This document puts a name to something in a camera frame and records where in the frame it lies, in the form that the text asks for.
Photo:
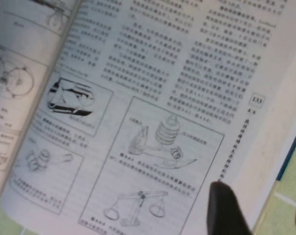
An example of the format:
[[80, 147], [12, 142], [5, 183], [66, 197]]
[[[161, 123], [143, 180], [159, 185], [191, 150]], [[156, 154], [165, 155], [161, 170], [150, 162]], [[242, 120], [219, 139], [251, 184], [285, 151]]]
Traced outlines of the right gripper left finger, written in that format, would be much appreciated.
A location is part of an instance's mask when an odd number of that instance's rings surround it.
[[206, 216], [209, 235], [251, 235], [231, 187], [223, 182], [212, 182]]

